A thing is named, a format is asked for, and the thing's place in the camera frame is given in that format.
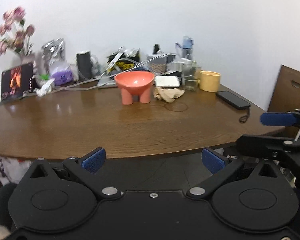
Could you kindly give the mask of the black smartphone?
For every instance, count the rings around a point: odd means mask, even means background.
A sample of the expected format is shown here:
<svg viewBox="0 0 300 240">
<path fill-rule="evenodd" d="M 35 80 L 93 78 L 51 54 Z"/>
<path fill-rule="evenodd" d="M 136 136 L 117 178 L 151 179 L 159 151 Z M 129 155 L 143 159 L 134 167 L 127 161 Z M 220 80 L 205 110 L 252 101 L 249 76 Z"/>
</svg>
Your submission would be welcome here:
<svg viewBox="0 0 300 240">
<path fill-rule="evenodd" d="M 249 109 L 251 106 L 249 102 L 229 91 L 217 92 L 216 96 L 237 110 Z"/>
</svg>

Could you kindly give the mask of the black yellow box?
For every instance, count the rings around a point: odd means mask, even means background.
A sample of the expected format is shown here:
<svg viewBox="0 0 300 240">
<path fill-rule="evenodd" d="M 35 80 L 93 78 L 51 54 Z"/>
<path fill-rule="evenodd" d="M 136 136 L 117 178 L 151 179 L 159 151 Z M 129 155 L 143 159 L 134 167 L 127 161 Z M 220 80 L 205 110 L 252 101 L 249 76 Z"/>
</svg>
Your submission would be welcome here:
<svg viewBox="0 0 300 240">
<path fill-rule="evenodd" d="M 107 73 L 117 71 L 123 72 L 124 70 L 132 69 L 137 63 L 140 62 L 139 49 L 124 49 L 120 48 L 108 56 L 108 64 L 114 61 L 114 64 L 107 70 Z"/>
</svg>

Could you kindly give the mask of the black cylindrical speaker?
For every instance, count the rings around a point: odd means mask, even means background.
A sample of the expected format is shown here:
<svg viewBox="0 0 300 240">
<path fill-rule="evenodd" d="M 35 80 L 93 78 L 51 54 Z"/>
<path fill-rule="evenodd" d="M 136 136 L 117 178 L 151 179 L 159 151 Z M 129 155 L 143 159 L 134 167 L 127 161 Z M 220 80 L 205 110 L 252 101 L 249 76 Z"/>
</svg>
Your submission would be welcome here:
<svg viewBox="0 0 300 240">
<path fill-rule="evenodd" d="M 76 54 L 77 68 L 80 79 L 91 79 L 92 63 L 90 58 L 90 51 L 82 51 Z"/>
</svg>

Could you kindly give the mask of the black photo frame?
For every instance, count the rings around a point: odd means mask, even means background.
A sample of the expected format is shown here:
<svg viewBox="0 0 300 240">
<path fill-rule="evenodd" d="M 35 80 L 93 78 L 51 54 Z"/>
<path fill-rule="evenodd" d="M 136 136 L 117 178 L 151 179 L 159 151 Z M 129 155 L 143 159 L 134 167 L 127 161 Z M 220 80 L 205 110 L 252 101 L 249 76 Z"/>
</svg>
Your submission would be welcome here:
<svg viewBox="0 0 300 240">
<path fill-rule="evenodd" d="M 1 100 L 14 100 L 33 92 L 33 63 L 22 64 L 1 74 Z"/>
</svg>

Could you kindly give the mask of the coral footed ceramic bowl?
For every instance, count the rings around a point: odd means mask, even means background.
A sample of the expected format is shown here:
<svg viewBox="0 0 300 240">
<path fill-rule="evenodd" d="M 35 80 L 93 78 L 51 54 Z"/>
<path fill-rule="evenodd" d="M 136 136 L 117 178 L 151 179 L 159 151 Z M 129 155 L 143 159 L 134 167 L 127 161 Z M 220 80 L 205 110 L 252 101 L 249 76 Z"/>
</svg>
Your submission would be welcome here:
<svg viewBox="0 0 300 240">
<path fill-rule="evenodd" d="M 122 104 L 131 105 L 133 96 L 138 96 L 140 103 L 149 103 L 154 78 L 153 73 L 141 70 L 117 74 L 115 82 L 121 92 Z"/>
</svg>

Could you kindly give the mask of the silver foil bag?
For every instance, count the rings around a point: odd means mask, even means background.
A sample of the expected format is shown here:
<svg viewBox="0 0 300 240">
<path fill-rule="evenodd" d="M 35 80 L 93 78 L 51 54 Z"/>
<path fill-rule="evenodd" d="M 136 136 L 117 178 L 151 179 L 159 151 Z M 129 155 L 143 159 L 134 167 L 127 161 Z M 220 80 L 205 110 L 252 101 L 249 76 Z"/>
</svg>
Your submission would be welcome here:
<svg viewBox="0 0 300 240">
<path fill-rule="evenodd" d="M 42 46 L 44 66 L 49 68 L 55 61 L 65 61 L 65 41 L 63 38 L 51 40 Z"/>
</svg>

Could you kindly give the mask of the clear glass jar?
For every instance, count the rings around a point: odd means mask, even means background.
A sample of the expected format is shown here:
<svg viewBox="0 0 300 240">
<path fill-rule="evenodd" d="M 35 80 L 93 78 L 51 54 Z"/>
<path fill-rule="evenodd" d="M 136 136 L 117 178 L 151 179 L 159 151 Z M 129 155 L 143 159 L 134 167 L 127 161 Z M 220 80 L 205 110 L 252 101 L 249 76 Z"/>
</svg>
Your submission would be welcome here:
<svg viewBox="0 0 300 240">
<path fill-rule="evenodd" d="M 200 78 L 201 68 L 196 61 L 183 63 L 182 65 L 182 81 L 185 90 L 196 90 Z"/>
</svg>

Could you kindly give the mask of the white sponge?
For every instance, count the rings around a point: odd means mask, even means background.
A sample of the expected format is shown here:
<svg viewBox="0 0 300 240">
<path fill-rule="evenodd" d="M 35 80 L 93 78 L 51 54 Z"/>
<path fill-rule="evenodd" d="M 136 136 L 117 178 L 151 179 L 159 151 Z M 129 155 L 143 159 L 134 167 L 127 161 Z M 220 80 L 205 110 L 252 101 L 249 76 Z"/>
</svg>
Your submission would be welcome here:
<svg viewBox="0 0 300 240">
<path fill-rule="evenodd" d="M 178 76 L 156 76 L 154 79 L 156 87 L 178 88 L 180 86 L 180 77 Z"/>
</svg>

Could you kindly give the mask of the brown wooden chair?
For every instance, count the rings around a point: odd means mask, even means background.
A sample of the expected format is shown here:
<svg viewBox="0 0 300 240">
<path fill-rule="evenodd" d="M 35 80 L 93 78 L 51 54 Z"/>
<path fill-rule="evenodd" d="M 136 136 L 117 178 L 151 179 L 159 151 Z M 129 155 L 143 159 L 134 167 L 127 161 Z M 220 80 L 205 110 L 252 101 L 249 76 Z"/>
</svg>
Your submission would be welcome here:
<svg viewBox="0 0 300 240">
<path fill-rule="evenodd" d="M 267 112 L 300 109 L 300 71 L 282 65 Z"/>
</svg>

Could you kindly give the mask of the blue water bottle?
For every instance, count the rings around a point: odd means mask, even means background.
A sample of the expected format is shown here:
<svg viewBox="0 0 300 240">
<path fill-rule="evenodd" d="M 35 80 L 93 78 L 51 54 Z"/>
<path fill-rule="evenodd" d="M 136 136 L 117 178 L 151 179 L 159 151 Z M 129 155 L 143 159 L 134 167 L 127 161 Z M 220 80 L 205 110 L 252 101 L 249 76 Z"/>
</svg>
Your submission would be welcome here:
<svg viewBox="0 0 300 240">
<path fill-rule="evenodd" d="M 183 36 L 181 43 L 175 43 L 175 50 L 180 59 L 189 59 L 193 58 L 193 45 L 194 41 L 189 36 Z"/>
</svg>

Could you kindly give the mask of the white crumpled tissue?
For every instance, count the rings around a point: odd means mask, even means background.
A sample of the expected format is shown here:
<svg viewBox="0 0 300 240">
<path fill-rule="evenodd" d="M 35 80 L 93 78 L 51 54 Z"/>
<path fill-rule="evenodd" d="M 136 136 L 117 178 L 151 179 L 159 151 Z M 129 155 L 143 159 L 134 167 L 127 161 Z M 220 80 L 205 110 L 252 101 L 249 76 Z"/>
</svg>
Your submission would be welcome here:
<svg viewBox="0 0 300 240">
<path fill-rule="evenodd" d="M 42 97 L 42 96 L 45 96 L 46 94 L 49 94 L 50 92 L 52 92 L 54 81 L 55 81 L 54 78 L 47 80 L 46 83 L 44 83 L 40 89 L 36 88 L 34 90 L 34 92 L 39 97 Z"/>
</svg>

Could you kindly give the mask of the pink flower bouquet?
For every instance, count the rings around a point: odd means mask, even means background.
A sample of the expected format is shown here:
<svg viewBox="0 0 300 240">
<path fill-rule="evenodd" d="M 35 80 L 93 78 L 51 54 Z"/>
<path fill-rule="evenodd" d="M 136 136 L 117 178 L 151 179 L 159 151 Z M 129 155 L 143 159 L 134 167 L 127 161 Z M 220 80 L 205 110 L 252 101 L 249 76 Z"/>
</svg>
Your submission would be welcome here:
<svg viewBox="0 0 300 240">
<path fill-rule="evenodd" d="M 11 50 L 20 57 L 32 54 L 33 43 L 31 37 L 34 35 L 35 26 L 26 25 L 26 10 L 16 7 L 4 12 L 0 25 L 0 55 Z"/>
</svg>

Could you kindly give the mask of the patterned tissue box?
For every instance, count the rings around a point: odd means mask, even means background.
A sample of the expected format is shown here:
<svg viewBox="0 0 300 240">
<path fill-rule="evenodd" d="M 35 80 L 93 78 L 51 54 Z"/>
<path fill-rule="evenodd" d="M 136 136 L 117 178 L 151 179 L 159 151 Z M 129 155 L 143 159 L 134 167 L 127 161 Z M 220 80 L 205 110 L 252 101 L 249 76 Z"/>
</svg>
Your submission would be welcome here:
<svg viewBox="0 0 300 240">
<path fill-rule="evenodd" d="M 172 54 L 151 54 L 147 56 L 148 67 L 157 74 L 165 74 L 167 70 L 167 64 L 172 62 L 175 55 Z"/>
</svg>

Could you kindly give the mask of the purple plastic bag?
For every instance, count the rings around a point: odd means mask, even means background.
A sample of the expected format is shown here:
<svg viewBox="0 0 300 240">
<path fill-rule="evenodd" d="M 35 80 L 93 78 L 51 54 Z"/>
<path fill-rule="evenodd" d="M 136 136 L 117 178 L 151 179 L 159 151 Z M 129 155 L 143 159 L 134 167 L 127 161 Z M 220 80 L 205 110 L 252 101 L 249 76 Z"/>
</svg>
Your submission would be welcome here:
<svg viewBox="0 0 300 240">
<path fill-rule="evenodd" d="M 51 75 L 51 77 L 54 79 L 54 84 L 56 86 L 61 86 L 74 80 L 70 66 L 67 66 L 65 69 L 55 72 Z"/>
</svg>

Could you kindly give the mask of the yellow round container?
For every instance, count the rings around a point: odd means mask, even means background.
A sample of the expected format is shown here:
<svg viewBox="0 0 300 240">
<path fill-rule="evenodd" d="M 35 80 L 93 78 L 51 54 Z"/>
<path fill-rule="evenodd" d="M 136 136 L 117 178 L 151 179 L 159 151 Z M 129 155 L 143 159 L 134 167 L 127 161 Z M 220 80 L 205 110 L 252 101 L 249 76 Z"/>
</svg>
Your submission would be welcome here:
<svg viewBox="0 0 300 240">
<path fill-rule="evenodd" d="M 217 72 L 204 71 L 200 72 L 199 88 L 206 92 L 218 92 L 221 75 Z"/>
</svg>

